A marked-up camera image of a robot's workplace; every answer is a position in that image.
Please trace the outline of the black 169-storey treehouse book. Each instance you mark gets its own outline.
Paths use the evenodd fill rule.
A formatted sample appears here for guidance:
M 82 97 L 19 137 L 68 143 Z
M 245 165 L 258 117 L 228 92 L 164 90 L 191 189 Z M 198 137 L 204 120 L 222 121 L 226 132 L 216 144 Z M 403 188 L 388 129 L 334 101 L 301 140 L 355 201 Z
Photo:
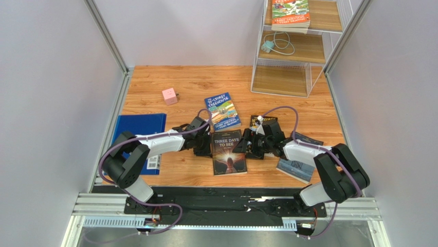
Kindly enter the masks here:
M 252 131 L 256 131 L 257 129 L 261 128 L 262 123 L 266 122 L 266 121 L 270 121 L 270 120 L 278 120 L 277 117 L 271 117 L 271 116 L 260 116 L 260 115 L 251 115 L 250 117 L 250 124 L 249 124 L 249 128 Z

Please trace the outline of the three days to see book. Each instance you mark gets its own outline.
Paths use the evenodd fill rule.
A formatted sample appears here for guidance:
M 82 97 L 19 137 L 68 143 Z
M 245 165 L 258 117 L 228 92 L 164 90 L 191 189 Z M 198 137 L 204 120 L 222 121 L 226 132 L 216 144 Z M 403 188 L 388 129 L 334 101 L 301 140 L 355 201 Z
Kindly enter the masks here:
M 241 130 L 212 133 L 211 151 L 215 176 L 247 173 L 245 154 L 233 152 L 241 137 Z

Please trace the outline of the orange 78-storey treehouse book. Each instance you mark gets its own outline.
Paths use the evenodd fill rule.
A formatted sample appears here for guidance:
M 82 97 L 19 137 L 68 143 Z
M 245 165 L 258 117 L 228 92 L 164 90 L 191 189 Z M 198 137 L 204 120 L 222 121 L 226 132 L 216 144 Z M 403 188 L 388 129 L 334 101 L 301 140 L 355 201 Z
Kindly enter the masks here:
M 307 34 L 311 23 L 309 4 L 303 1 L 272 1 L 271 29 L 273 31 Z

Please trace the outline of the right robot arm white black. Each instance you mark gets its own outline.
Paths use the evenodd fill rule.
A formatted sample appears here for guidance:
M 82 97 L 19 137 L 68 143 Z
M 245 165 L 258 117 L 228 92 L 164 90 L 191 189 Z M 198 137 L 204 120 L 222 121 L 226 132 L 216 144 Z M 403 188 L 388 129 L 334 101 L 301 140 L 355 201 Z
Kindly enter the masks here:
M 259 127 L 262 133 L 245 129 L 233 152 L 260 160 L 266 153 L 272 153 L 283 160 L 317 169 L 321 181 L 304 187 L 294 196 L 301 207 L 325 202 L 342 203 L 359 197 L 361 191 L 370 185 L 368 174 L 347 145 L 320 146 L 298 140 L 294 135 L 286 137 L 276 119 Z

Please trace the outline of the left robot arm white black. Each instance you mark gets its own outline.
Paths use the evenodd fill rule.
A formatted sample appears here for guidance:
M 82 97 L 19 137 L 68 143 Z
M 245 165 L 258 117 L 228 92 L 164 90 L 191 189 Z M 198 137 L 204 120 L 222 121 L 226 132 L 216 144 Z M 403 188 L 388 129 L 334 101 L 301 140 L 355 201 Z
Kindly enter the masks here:
M 99 161 L 99 173 L 107 182 L 124 190 L 134 200 L 146 203 L 153 189 L 140 177 L 146 161 L 152 157 L 192 149 L 195 154 L 210 152 L 210 123 L 196 116 L 191 123 L 152 135 L 121 133 Z

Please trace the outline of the blue 91-storey treehouse book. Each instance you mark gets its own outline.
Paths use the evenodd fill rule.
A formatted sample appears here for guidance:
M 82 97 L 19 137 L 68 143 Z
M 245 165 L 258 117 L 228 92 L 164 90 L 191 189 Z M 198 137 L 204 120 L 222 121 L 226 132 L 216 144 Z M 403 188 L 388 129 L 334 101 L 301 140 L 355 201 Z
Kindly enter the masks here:
M 240 116 L 228 92 L 205 98 L 204 103 L 212 114 L 215 132 L 226 131 L 241 126 Z

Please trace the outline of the pink cube power adapter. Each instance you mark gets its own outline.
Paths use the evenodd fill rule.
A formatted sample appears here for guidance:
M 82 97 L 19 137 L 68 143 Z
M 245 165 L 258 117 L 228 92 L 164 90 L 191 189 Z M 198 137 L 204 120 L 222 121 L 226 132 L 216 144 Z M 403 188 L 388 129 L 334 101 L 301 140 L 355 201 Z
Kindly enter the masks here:
M 178 103 L 178 93 L 173 88 L 163 90 L 162 96 L 166 105 L 173 105 Z

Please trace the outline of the nineteen eighty-four book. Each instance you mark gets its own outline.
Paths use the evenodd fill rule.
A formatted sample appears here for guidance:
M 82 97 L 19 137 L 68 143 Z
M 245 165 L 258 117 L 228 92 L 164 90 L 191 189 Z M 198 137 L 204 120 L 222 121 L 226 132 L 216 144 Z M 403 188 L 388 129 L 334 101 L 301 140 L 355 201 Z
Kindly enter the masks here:
M 310 138 L 299 132 L 295 133 L 295 138 L 302 142 L 306 142 L 313 145 L 323 145 L 324 142 Z M 277 163 L 276 169 L 294 179 L 304 183 L 309 184 L 311 182 L 315 168 L 311 165 L 305 164 L 299 161 L 290 161 L 280 159 Z

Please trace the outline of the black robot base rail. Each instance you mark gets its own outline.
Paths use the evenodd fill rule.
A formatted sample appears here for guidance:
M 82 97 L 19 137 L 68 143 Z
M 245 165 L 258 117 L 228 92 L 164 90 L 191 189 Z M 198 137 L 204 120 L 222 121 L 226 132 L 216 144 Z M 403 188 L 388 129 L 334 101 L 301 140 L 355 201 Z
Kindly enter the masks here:
M 124 213 L 144 215 L 159 226 L 276 227 L 287 217 L 313 222 L 324 219 L 324 204 L 305 206 L 296 201 L 297 188 L 153 187 L 144 206 L 128 197 Z

